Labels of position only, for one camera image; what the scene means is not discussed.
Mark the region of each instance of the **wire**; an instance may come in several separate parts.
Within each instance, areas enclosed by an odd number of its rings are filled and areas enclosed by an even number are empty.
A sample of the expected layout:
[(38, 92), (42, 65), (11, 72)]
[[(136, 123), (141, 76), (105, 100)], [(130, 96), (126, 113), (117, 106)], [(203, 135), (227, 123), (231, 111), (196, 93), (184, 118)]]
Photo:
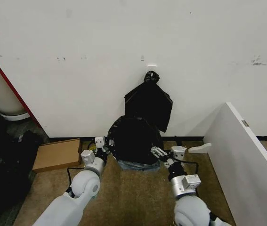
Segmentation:
[(176, 161), (182, 162), (182, 163), (186, 163), (186, 164), (195, 164), (196, 165), (196, 170), (195, 170), (195, 174), (198, 174), (198, 163), (195, 161), (183, 161), (183, 160), (179, 160), (177, 158), (173, 158)]
[(71, 174), (69, 172), (69, 170), (82, 170), (84, 169), (85, 167), (68, 167), (67, 168), (67, 175), (68, 175), (68, 181), (69, 181), (69, 186), (71, 186), (72, 184), (72, 178), (71, 178)]

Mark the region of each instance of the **black garbage bag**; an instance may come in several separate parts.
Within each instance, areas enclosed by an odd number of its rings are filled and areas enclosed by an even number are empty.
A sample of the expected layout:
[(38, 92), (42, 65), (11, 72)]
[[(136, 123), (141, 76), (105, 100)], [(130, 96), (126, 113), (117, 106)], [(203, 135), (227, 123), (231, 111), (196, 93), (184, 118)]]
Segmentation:
[(21, 140), (0, 126), (0, 213), (24, 199), (31, 187), (29, 173), (42, 139), (27, 131)]
[(166, 132), (173, 102), (156, 83), (159, 75), (149, 71), (144, 83), (125, 96), (125, 114), (130, 117), (143, 117), (148, 123)]
[(117, 160), (147, 165), (158, 161), (150, 152), (152, 146), (163, 148), (159, 130), (143, 117), (121, 116), (109, 129), (108, 139), (114, 140)]

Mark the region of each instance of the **floor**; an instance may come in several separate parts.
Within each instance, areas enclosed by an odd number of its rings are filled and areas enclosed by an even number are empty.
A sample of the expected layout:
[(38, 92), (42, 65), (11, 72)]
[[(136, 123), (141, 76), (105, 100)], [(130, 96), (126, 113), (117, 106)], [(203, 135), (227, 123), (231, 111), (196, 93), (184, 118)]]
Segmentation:
[[(187, 147), (201, 145), (200, 141), (183, 141)], [(262, 141), (267, 149), (267, 141)], [(170, 149), (176, 142), (164, 142), (164, 148)], [(198, 188), (199, 196), (216, 215), (231, 225), (235, 225), (226, 199), (222, 193), (213, 166), (207, 154), (189, 154), (188, 161), (199, 162), (199, 176), (202, 184)], [(194, 172), (194, 166), (186, 165), (188, 174)], [(72, 177), (78, 172), (73, 170)], [(173, 199), (168, 171), (161, 166), (158, 172), (122, 171), (114, 158), (109, 158), (105, 167), (101, 189), (96, 199), (86, 207), (79, 225), (97, 226), (107, 222), (121, 226), (172, 226)], [(14, 226), (30, 226), (44, 209), (68, 187), (66, 169), (58, 169), (36, 175), (32, 188), (27, 195)], [(12, 225), (12, 220), (5, 226)]]

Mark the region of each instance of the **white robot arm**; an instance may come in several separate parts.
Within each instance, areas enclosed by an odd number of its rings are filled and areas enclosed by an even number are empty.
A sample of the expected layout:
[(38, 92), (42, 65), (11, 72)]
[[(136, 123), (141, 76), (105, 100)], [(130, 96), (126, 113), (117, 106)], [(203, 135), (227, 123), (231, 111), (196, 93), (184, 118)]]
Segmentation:
[(93, 151), (82, 152), (84, 170), (73, 178), (66, 192), (53, 200), (33, 226), (76, 226), (79, 224), (86, 205), (100, 189), (100, 178), (107, 160), (103, 143), (104, 140), (101, 140), (101, 144), (97, 145), (97, 157)]
[[(97, 137), (96, 141), (98, 141), (96, 155), (88, 150), (82, 152), (85, 169), (73, 178), (66, 192), (46, 208), (34, 226), (79, 224), (86, 205), (100, 189), (100, 177), (107, 160), (108, 153), (104, 147), (104, 138)], [(184, 147), (172, 147), (171, 153), (166, 153), (157, 147), (151, 150), (157, 158), (165, 162), (170, 173), (172, 192), (177, 200), (174, 209), (175, 224), (177, 226), (230, 226), (214, 216), (206, 204), (195, 195), (196, 187), (200, 184), (198, 175), (186, 175), (181, 163), (171, 157), (177, 155), (183, 158), (184, 151)]]

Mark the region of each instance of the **brown cardboard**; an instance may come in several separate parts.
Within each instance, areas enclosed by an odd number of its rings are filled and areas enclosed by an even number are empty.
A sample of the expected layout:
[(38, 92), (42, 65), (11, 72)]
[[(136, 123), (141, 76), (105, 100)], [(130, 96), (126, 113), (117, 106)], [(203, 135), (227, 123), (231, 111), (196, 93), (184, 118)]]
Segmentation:
[(33, 171), (40, 173), (77, 166), (81, 163), (80, 152), (80, 139), (58, 141), (41, 145), (37, 151)]

